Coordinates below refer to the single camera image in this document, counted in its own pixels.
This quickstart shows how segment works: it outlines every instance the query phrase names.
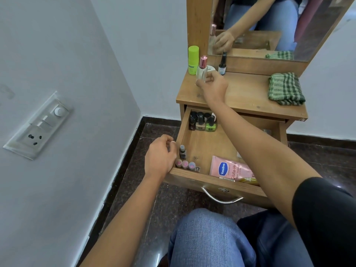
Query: wooden dressing table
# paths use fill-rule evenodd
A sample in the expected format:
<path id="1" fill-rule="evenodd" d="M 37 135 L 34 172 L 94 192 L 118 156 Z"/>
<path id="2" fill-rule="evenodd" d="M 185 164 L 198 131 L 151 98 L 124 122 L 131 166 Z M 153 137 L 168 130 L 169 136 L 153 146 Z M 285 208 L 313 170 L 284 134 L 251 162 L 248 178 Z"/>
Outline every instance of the wooden dressing table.
<path id="1" fill-rule="evenodd" d="M 211 4 L 212 0 L 187 0 L 188 46 L 199 46 L 200 56 L 207 54 L 209 25 L 203 23 L 210 22 Z M 344 13 L 341 13 L 318 49 Z M 215 68 L 217 68 L 220 60 L 220 56 L 208 56 L 208 64 Z M 287 145 L 286 129 L 294 121 L 306 121 L 308 114 L 305 105 L 281 106 L 277 102 L 269 100 L 269 76 L 277 72 L 294 72 L 300 76 L 309 62 L 228 55 L 227 72 L 225 74 L 225 78 L 229 82 L 225 98 L 227 105 L 256 127 L 270 130 L 272 137 Z M 248 204 L 264 208 L 273 207 L 260 187 L 223 180 L 209 175 L 213 155 L 237 162 L 245 162 L 237 157 L 237 151 L 219 125 L 219 120 L 217 120 L 217 128 L 214 132 L 189 130 L 191 111 L 211 113 L 204 100 L 202 90 L 195 85 L 195 79 L 195 75 L 186 72 L 176 98 L 182 119 L 177 145 L 183 144 L 185 146 L 187 161 L 195 162 L 200 167 L 200 172 L 174 166 L 166 176 L 165 182 L 205 192 L 209 197 L 223 204 L 236 202 L 242 197 L 241 201 Z"/>

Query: green checkered towel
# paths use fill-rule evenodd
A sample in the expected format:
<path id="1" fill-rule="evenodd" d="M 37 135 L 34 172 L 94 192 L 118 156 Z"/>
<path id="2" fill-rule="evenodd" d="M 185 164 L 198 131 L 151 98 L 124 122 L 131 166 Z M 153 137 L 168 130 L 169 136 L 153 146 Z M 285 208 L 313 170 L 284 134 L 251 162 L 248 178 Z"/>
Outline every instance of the green checkered towel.
<path id="1" fill-rule="evenodd" d="M 299 79 L 294 73 L 275 73 L 269 77 L 268 98 L 280 105 L 300 106 L 305 102 Z"/>
<path id="2" fill-rule="evenodd" d="M 282 60 L 294 60 L 294 54 L 293 52 L 287 52 L 287 51 L 281 51 L 281 52 L 276 52 L 266 54 L 267 59 L 282 59 Z"/>

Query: metal drawer handle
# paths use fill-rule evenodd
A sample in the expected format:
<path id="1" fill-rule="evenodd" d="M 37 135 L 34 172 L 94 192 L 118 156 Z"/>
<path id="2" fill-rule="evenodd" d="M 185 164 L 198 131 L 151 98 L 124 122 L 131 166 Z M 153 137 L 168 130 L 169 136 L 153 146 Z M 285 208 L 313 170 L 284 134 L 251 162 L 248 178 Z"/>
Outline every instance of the metal drawer handle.
<path id="1" fill-rule="evenodd" d="M 205 194 L 207 194 L 207 196 L 209 198 L 211 198 L 212 200 L 214 200 L 214 201 L 216 201 L 218 203 L 221 203 L 221 204 L 231 204 L 231 203 L 235 203 L 235 202 L 238 202 L 238 201 L 243 199 L 243 197 L 239 197 L 238 199 L 234 199 L 234 200 L 231 200 L 229 202 L 222 202 L 221 200 L 218 200 L 218 199 L 214 198 L 212 195 L 210 195 L 210 193 L 204 187 L 202 187 L 202 190 L 205 192 Z"/>

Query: denim jeans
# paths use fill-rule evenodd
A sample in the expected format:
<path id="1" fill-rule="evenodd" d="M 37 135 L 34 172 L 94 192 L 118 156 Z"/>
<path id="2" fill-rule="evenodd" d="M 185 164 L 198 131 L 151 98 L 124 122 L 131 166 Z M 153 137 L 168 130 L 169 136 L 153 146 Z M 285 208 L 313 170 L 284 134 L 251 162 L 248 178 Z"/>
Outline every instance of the denim jeans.
<path id="1" fill-rule="evenodd" d="M 192 211 L 171 235 L 169 265 L 313 266 L 299 233 L 280 213 L 265 211 L 240 219 L 238 224 L 241 221 L 251 243 L 231 218 L 207 209 Z"/>
<path id="2" fill-rule="evenodd" d="M 250 8 L 251 6 L 232 4 L 225 19 L 224 29 L 227 30 L 232 27 Z M 284 0 L 275 2 L 262 19 L 253 25 L 250 30 L 281 31 L 282 36 L 276 50 L 294 51 L 296 49 L 294 34 L 297 22 L 298 4 L 295 0 Z"/>

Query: reflected hand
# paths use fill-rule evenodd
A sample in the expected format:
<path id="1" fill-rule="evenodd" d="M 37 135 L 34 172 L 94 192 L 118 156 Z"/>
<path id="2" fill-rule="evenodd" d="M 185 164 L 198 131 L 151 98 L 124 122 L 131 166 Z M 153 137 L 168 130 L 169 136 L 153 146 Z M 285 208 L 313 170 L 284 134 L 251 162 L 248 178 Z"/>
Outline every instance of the reflected hand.
<path id="1" fill-rule="evenodd" d="M 234 41 L 234 36 L 227 30 L 216 37 L 216 43 L 213 48 L 217 54 L 228 52 L 233 47 Z"/>
<path id="2" fill-rule="evenodd" d="M 166 174 L 172 169 L 176 157 L 177 146 L 171 136 L 163 134 L 155 139 L 149 145 L 149 150 L 145 156 L 145 177 L 162 182 Z"/>
<path id="3" fill-rule="evenodd" d="M 203 90 L 204 98 L 210 108 L 215 103 L 225 103 L 229 83 L 216 70 L 207 72 L 206 81 L 199 79 L 196 85 Z"/>

